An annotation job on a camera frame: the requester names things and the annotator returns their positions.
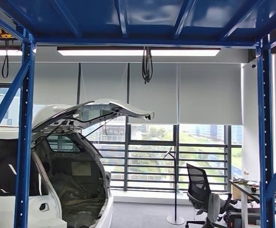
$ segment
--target blue steel frame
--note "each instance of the blue steel frame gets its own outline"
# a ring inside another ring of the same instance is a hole
[[[14,226],[14,228],[27,228],[28,227],[33,78],[36,45],[34,37],[25,29],[23,34],[20,34],[1,19],[0,27],[23,42],[22,66],[0,104],[0,123],[20,88],[20,115],[17,145]]]
[[[274,191],[276,173],[273,174],[273,144],[271,115],[271,56],[271,49],[276,46],[276,38],[270,41],[269,33],[276,28],[276,14],[266,26],[266,31],[259,34],[260,40],[228,41],[225,40],[243,21],[250,15],[264,0],[252,0],[243,5],[234,15],[217,40],[181,40],[178,39],[186,20],[190,16],[196,0],[184,0],[177,19],[174,39],[89,39],[82,38],[82,31],[74,18],[65,7],[63,0],[51,0],[56,11],[73,32],[76,38],[35,38],[28,30],[20,34],[0,19],[0,27],[9,32],[23,43],[22,66],[13,83],[0,104],[0,123],[10,106],[17,89],[20,88],[20,115],[19,142],[17,150],[17,181],[15,196],[14,228],[27,228],[29,204],[29,179],[30,165],[30,142],[32,108],[33,95],[34,62],[36,43],[49,45],[119,45],[119,46],[160,46],[160,47],[227,47],[227,48],[256,48],[258,60],[258,96],[259,96],[259,135],[261,165],[261,217],[262,227],[274,227]],[[115,0],[118,18],[123,38],[127,37],[127,12],[124,0]]]

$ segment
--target mesh chair back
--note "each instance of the mesh chair back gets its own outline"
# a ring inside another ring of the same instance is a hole
[[[211,190],[206,171],[187,163],[187,168],[189,175],[188,194],[207,206]]]

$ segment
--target lamp base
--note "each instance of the lamp base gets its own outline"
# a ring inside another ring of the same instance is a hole
[[[168,216],[167,221],[173,225],[181,225],[184,223],[184,219],[183,217],[176,216],[176,220],[175,220],[174,215]]]

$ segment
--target led light fixture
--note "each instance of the led light fixture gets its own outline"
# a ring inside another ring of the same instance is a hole
[[[142,56],[141,47],[58,47],[57,51],[63,56]],[[215,56],[220,49],[205,48],[151,48],[152,56],[187,57],[187,56]]]
[[[0,50],[0,56],[5,56],[6,50]],[[8,50],[8,56],[21,56],[22,51],[20,50]]]

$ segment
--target white car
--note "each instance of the white car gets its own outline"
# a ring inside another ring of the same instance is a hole
[[[153,113],[108,99],[49,105],[37,113],[33,123],[28,227],[109,228],[113,202],[110,174],[80,131],[118,116],[147,120]],[[17,135],[18,128],[0,127],[0,228],[14,226]]]

